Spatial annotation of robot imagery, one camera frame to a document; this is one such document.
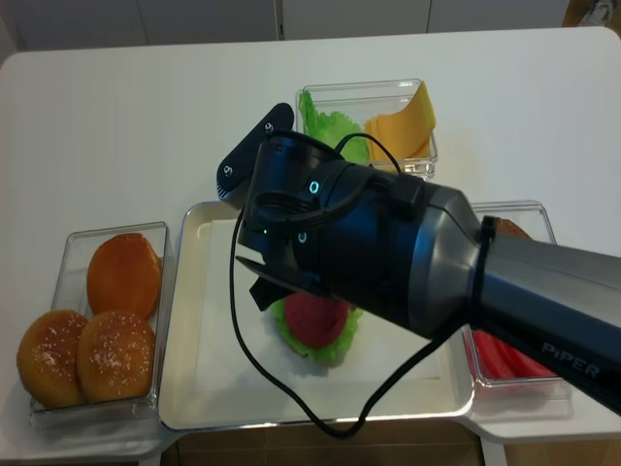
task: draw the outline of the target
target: plastic container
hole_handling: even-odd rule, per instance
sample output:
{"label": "plastic container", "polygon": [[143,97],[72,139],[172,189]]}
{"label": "plastic container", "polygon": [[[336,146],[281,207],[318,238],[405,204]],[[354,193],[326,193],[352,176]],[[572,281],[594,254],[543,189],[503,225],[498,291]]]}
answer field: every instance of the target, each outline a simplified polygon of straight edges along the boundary
{"label": "plastic container", "polygon": [[[537,201],[490,202],[473,204],[479,218],[497,216],[506,218],[522,228],[535,241],[556,244],[552,226],[543,205]],[[513,397],[537,397],[567,399],[569,386],[558,377],[529,377],[494,379],[490,377],[476,345],[470,328],[464,329],[464,342],[476,380],[476,396],[479,399],[507,399]]]}
{"label": "plastic container", "polygon": [[166,333],[176,269],[166,223],[156,222],[71,234],[65,245],[51,310],[71,309],[88,319],[93,317],[86,298],[88,264],[100,245],[123,233],[142,233],[162,260],[159,305],[148,320],[155,332],[155,352],[150,390],[147,395],[142,397],[53,410],[46,410],[33,398],[30,401],[30,423],[36,428],[49,428],[68,423],[129,420],[157,416],[159,381],[166,347]]}
{"label": "plastic container", "polygon": [[[304,132],[304,119],[298,103],[300,93],[309,92],[312,102],[319,112],[331,114],[342,112],[364,131],[365,122],[380,114],[394,114],[402,110],[413,97],[421,80],[408,79],[399,81],[379,81],[374,83],[347,83],[328,85],[307,85],[296,95],[296,130]],[[436,138],[431,135],[429,142],[429,158],[397,159],[401,169],[424,179],[434,176],[438,161]],[[395,171],[393,164],[386,161],[375,161],[374,167]]]}

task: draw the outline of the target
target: yellow cheese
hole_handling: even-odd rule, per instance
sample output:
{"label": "yellow cheese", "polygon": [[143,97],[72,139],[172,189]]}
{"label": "yellow cheese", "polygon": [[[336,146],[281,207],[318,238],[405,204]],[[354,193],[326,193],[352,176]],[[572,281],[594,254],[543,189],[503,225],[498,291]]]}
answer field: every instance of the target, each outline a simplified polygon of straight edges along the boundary
{"label": "yellow cheese", "polygon": [[[397,159],[428,157],[429,141],[435,127],[436,116],[424,82],[403,110],[393,115],[376,116],[365,123],[365,130]],[[369,158],[386,160],[381,149],[369,142]]]}

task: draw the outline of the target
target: red tomato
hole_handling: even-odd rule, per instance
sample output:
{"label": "red tomato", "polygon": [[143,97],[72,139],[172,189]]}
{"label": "red tomato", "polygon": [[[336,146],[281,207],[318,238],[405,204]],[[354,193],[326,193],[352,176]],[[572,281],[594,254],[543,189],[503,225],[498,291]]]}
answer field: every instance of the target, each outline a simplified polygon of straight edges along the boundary
{"label": "red tomato", "polygon": [[484,366],[483,374],[491,379],[514,379],[517,377],[495,345],[496,339],[485,332],[474,332],[474,344]]}
{"label": "red tomato", "polygon": [[554,373],[548,368],[542,366],[534,359],[531,359],[523,352],[518,351],[511,345],[506,344],[498,339],[496,346],[498,352],[511,365],[517,377],[551,377]]}
{"label": "red tomato", "polygon": [[311,348],[334,342],[345,327],[348,306],[343,301],[294,293],[284,299],[284,318],[291,334]]}

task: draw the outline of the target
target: lettuce leaf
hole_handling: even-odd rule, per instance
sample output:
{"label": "lettuce leaf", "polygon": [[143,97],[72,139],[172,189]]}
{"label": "lettuce leaf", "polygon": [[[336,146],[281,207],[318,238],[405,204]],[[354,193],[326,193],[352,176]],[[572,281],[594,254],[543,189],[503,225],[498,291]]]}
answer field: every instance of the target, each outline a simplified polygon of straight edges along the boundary
{"label": "lettuce leaf", "polygon": [[340,356],[344,355],[347,350],[349,350],[351,342],[353,342],[353,336],[358,329],[358,318],[362,315],[362,310],[360,309],[348,311],[349,315],[347,316],[345,327],[343,328],[343,332],[339,338],[327,347],[312,348],[305,345],[291,334],[289,326],[284,318],[284,299],[274,303],[271,306],[270,311],[276,318],[278,332],[282,336],[285,343],[293,348],[298,354],[307,356],[312,361],[320,364],[332,364],[336,362]]}
{"label": "lettuce leaf", "polygon": [[[298,106],[304,120],[304,133],[331,148],[348,134],[364,132],[360,125],[342,112],[332,112],[330,115],[318,112],[309,92],[300,94]],[[351,139],[343,148],[341,155],[348,162],[369,164],[369,150],[363,138]]]}

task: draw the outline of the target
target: hamburger bun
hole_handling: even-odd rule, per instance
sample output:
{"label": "hamburger bun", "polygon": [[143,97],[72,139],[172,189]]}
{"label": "hamburger bun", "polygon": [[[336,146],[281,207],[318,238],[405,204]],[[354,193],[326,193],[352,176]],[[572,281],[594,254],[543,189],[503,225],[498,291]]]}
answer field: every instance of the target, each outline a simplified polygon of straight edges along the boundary
{"label": "hamburger bun", "polygon": [[19,378],[45,408],[85,402],[76,373],[76,351],[87,323],[74,311],[52,311],[35,320],[21,339]]}
{"label": "hamburger bun", "polygon": [[162,265],[140,233],[118,235],[93,254],[86,275],[88,304],[95,316],[128,311],[147,318],[157,306]]}
{"label": "hamburger bun", "polygon": [[153,373],[155,335],[132,313],[103,313],[88,323],[78,343],[78,376],[88,401],[146,395]]}

